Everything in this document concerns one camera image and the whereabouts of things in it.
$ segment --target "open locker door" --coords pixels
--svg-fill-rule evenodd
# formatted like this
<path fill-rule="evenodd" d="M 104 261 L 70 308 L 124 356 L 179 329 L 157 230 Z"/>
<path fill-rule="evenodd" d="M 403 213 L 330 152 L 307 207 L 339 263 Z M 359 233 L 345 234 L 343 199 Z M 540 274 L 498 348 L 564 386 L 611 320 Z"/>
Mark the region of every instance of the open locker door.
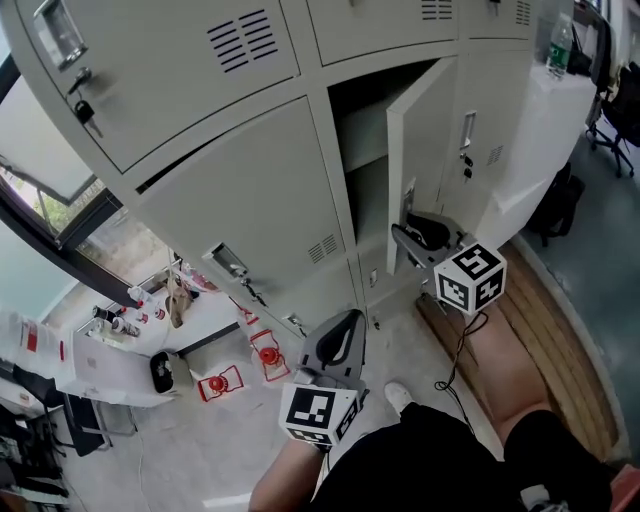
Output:
<path fill-rule="evenodd" d="M 438 199 L 449 151 L 457 69 L 457 57 L 440 59 L 387 109 L 387 272 L 392 275 L 398 247 L 391 225 L 402 224 L 409 210 L 432 211 Z"/>

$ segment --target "ventilation slot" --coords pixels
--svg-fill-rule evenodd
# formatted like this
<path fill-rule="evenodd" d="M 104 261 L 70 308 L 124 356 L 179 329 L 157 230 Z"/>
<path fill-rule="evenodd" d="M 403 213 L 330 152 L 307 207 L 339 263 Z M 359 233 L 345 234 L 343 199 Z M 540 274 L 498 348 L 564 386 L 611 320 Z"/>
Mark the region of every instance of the ventilation slot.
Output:
<path fill-rule="evenodd" d="M 207 35 L 225 73 L 278 51 L 264 9 L 213 27 Z"/>
<path fill-rule="evenodd" d="M 309 256 L 311 256 L 311 261 L 313 261 L 314 264 L 318 263 L 322 258 L 324 258 L 322 246 L 320 244 L 314 245 L 311 249 L 309 249 Z"/>
<path fill-rule="evenodd" d="M 421 0 L 425 21 L 452 20 L 453 0 Z"/>
<path fill-rule="evenodd" d="M 331 235 L 322 241 L 322 247 L 324 247 L 324 252 L 326 254 L 331 254 L 338 248 L 338 244 L 336 243 L 336 239 L 333 235 Z"/>
<path fill-rule="evenodd" d="M 487 167 L 495 164 L 498 160 L 500 160 L 503 148 L 504 146 L 498 146 L 497 148 L 493 148 L 491 150 L 491 153 L 489 153 L 489 160 L 487 161 Z"/>
<path fill-rule="evenodd" d="M 338 248 L 338 244 L 333 235 L 328 236 L 319 244 L 314 245 L 311 249 L 309 249 L 309 256 L 311 256 L 311 261 L 313 263 L 318 263 L 322 258 L 328 256 L 332 252 L 334 252 Z"/>
<path fill-rule="evenodd" d="M 526 0 L 518 0 L 516 7 L 516 25 L 528 27 L 531 24 L 531 3 Z"/>

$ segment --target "locker door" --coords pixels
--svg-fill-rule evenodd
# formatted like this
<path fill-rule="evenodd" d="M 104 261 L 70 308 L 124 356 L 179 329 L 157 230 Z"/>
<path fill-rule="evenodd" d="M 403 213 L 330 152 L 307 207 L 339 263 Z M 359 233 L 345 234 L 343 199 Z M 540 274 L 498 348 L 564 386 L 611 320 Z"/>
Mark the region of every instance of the locker door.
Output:
<path fill-rule="evenodd" d="M 531 58 L 528 51 L 467 56 L 465 85 L 459 99 L 466 120 L 457 122 L 461 126 L 460 151 L 473 161 L 473 177 L 465 180 L 464 163 L 453 159 L 442 201 L 443 213 L 467 231 L 475 232 L 497 181 L 507 171 Z"/>
<path fill-rule="evenodd" d="M 459 0 L 307 0 L 324 65 L 458 37 Z"/>
<path fill-rule="evenodd" d="M 67 102 L 73 108 L 80 94 L 89 102 L 101 133 L 87 131 L 122 172 L 201 119 L 298 74 L 278 0 L 16 1 L 62 96 L 82 67 L 91 70 Z M 59 29 L 59 11 L 73 28 Z M 73 34 L 82 41 L 75 52 Z"/>
<path fill-rule="evenodd" d="M 387 110 L 389 131 L 389 229 L 387 272 L 397 268 L 391 225 L 411 210 L 433 210 L 449 141 L 457 78 L 457 57 L 440 59 Z"/>
<path fill-rule="evenodd" d="M 464 0 L 460 33 L 470 39 L 533 39 L 538 0 Z"/>
<path fill-rule="evenodd" d="M 355 304 L 306 98 L 212 141 L 143 200 L 142 208 L 184 249 L 185 258 L 214 282 L 225 279 L 235 295 L 250 302 L 234 270 L 246 268 L 244 277 L 262 294 L 265 311 L 281 322 L 295 314 L 311 329 Z"/>

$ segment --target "locker compartment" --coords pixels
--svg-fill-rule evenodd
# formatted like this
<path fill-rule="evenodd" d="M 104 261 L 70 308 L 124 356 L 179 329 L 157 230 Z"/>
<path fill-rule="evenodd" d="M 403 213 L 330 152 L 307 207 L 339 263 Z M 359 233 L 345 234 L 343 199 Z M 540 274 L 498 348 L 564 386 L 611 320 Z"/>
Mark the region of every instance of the locker compartment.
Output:
<path fill-rule="evenodd" d="M 538 0 L 463 0 L 460 34 L 470 39 L 534 38 Z"/>
<path fill-rule="evenodd" d="M 403 222 L 408 189 L 412 210 L 435 207 L 449 151 L 456 76 L 454 57 L 330 89 L 367 304 L 403 279 L 420 280 L 404 256 L 396 261 L 390 225 Z"/>
<path fill-rule="evenodd" d="M 90 104 L 99 132 L 85 128 L 121 172 L 203 118 L 298 74 L 277 0 L 17 3 L 61 95 L 83 67 L 91 71 L 67 103 L 73 109 L 81 95 Z M 50 5 L 66 10 L 77 48 L 68 33 L 56 40 Z"/>
<path fill-rule="evenodd" d="M 531 60 L 529 51 L 488 52 L 468 59 L 462 111 L 472 115 L 474 122 L 461 122 L 463 133 L 456 137 L 460 143 L 466 140 L 468 147 L 461 146 L 460 150 L 474 163 L 473 178 L 465 180 L 465 165 L 461 160 L 454 161 L 443 187 L 443 213 L 472 233 L 476 232 L 496 184 L 508 172 Z"/>
<path fill-rule="evenodd" d="M 360 254 L 360 271 L 367 306 L 375 305 L 384 300 L 405 282 L 407 284 L 413 283 L 416 285 L 416 290 L 419 290 L 420 283 L 425 278 L 423 272 L 411 265 L 408 258 L 403 258 L 399 262 L 395 275 L 389 274 L 386 271 L 386 266 L 387 248 L 385 245 L 379 245 Z M 418 291 L 414 299 L 417 299 L 419 295 Z"/>
<path fill-rule="evenodd" d="M 142 198 L 142 208 L 171 233 L 185 258 L 200 261 L 213 282 L 226 281 L 249 302 L 242 278 L 250 279 L 265 313 L 278 321 L 295 314 L 311 328 L 326 319 L 328 307 L 355 304 L 306 98 L 212 141 Z M 327 297 L 330 304 L 323 304 Z"/>
<path fill-rule="evenodd" d="M 324 65 L 458 37 L 459 0 L 307 0 Z"/>

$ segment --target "black shorts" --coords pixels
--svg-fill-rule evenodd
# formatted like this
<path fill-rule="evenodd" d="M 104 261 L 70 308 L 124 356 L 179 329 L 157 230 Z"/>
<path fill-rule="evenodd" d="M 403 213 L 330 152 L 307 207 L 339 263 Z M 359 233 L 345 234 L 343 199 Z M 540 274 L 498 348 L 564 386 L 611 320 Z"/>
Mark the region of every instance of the black shorts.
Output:
<path fill-rule="evenodd" d="M 400 423 L 358 441 L 335 464 L 310 510 L 524 510 L 520 491 L 542 484 L 571 512 L 605 512 L 608 472 L 551 412 L 511 431 L 505 462 L 461 421 L 410 404 Z"/>

